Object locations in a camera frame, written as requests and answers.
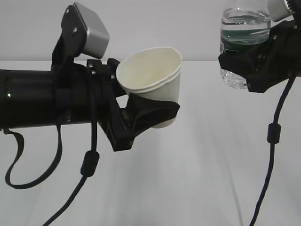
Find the black cable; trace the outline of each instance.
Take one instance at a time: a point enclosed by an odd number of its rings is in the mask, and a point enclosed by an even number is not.
[[[285,102],[285,99],[286,99],[288,93],[290,92],[290,90],[293,86],[293,83],[296,79],[296,75],[297,74],[294,73],[294,75],[292,75],[290,77],[289,81],[287,82],[287,85],[286,85],[286,87],[285,87],[285,89],[284,89],[284,91],[283,91],[283,93],[282,93],[282,95],[279,99],[279,102],[278,102],[278,105],[277,105],[277,108],[276,108],[276,111],[275,111],[275,114],[274,114],[273,123],[271,124],[271,127],[269,127],[269,129],[271,129],[271,131],[269,131],[269,133],[271,135],[268,134],[268,140],[270,140],[270,156],[269,156],[268,172],[267,172],[267,175],[266,175],[266,178],[265,178],[265,181],[264,181],[264,185],[263,185],[261,194],[259,196],[258,202],[257,202],[256,207],[255,207],[255,212],[254,212],[253,218],[252,218],[251,223],[250,223],[249,226],[254,226],[255,225],[255,222],[257,220],[261,204],[263,202],[264,196],[265,196],[265,194],[267,192],[267,189],[268,189],[268,186],[269,186],[269,181],[271,179],[273,166],[274,166],[275,144],[277,144],[279,142],[279,139],[280,139],[281,126],[278,125],[278,120],[279,120],[279,116],[280,116],[283,104]]]
[[[275,158],[275,145],[271,144],[270,145],[270,154],[269,154],[268,173],[267,173],[267,175],[265,177],[264,185],[263,185],[261,194],[259,196],[258,202],[256,204],[255,212],[254,212],[253,218],[251,220],[250,226],[254,226],[255,225],[255,222],[257,220],[257,217],[258,217],[258,214],[259,214],[259,210],[260,210],[262,201],[263,201],[264,196],[265,196],[265,194],[267,192],[267,189],[268,189],[268,186],[269,186],[269,181],[270,181],[271,176],[272,176],[272,171],[273,171],[273,166],[274,166],[274,158]]]
[[[97,149],[97,117],[96,117],[96,106],[95,106],[95,99],[94,99],[94,89],[93,89],[93,77],[90,71],[83,65],[74,64],[74,68],[83,71],[83,76],[87,78],[87,91],[88,91],[88,98],[90,104],[90,117],[91,117],[91,151],[87,152],[85,155],[85,159],[83,161],[81,173],[82,178],[79,184],[76,186],[74,191],[72,192],[71,196],[67,200],[67,202],[62,206],[62,208],[56,212],[45,224],[42,226],[48,226],[53,221],[55,221],[64,211],[71,205],[83,185],[85,184],[88,177],[91,177],[94,174],[96,169],[99,154],[96,151]]]
[[[61,134],[61,125],[58,124],[56,126],[57,128],[57,134],[58,134],[58,146],[57,146],[57,151],[56,151],[56,155],[55,158],[53,159],[52,163],[50,164],[49,168],[36,180],[27,183],[27,184],[23,184],[23,185],[14,185],[11,183],[10,180],[10,175],[11,172],[15,166],[15,164],[18,162],[18,160],[20,159],[20,157],[23,154],[24,151],[24,137],[17,132],[12,132],[9,129],[4,129],[4,134],[11,134],[15,137],[16,141],[17,141],[17,154],[15,157],[14,162],[10,165],[9,169],[6,172],[5,175],[5,182],[8,186],[14,188],[14,189],[28,189],[28,188],[32,188],[35,187],[37,185],[39,185],[40,183],[42,183],[44,180],[46,180],[57,168],[58,164],[60,163],[60,160],[62,158],[62,153],[63,153],[63,144],[62,144],[62,134]]]
[[[72,201],[74,200],[74,198],[76,197],[76,195],[79,193],[79,191],[81,190],[81,188],[85,184],[86,179],[87,179],[86,177],[82,177],[81,178],[79,184],[76,186],[76,188],[74,189],[74,191],[72,192],[71,196],[69,197],[69,199],[67,200],[67,202],[64,204],[64,206],[62,206],[61,209],[58,212],[56,212],[42,226],[48,226],[48,225],[50,225],[53,221],[55,221],[55,219],[57,219],[70,206],[70,204],[72,203]]]

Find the white surface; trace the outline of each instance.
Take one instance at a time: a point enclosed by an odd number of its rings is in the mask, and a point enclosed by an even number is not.
[[[49,62],[2,62],[1,69],[47,70]],[[99,129],[101,158],[96,174],[53,226],[239,226],[231,179],[247,226],[269,160],[266,141],[280,84],[265,94],[225,86],[217,62],[183,62],[181,109],[164,129],[141,134],[132,150],[114,153]],[[282,136],[275,169],[257,226],[301,225],[300,96],[297,79],[280,115]],[[16,129],[25,150],[14,183],[40,176],[52,161],[55,127]],[[0,134],[0,225],[39,226],[67,200],[80,180],[90,147],[90,126],[64,126],[63,157],[40,186],[18,191],[5,172],[16,154],[12,136]]]

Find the plastic bottle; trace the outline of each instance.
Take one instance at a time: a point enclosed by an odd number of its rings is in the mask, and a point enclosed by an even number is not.
[[[271,20],[267,0],[230,0],[222,15],[220,53],[246,51],[269,38]],[[246,80],[221,69],[223,81],[235,89],[246,89]]]

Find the paper cup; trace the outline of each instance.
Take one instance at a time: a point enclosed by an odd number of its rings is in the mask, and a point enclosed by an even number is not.
[[[181,54],[174,48],[145,49],[122,61],[116,70],[116,78],[127,94],[178,103],[181,61]],[[169,126],[174,121],[175,118],[154,128]]]

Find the white backdrop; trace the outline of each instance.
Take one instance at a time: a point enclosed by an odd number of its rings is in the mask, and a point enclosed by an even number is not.
[[[111,36],[104,60],[155,46],[178,49],[185,61],[216,60],[226,0],[79,0]],[[1,0],[0,61],[51,60],[72,0]]]

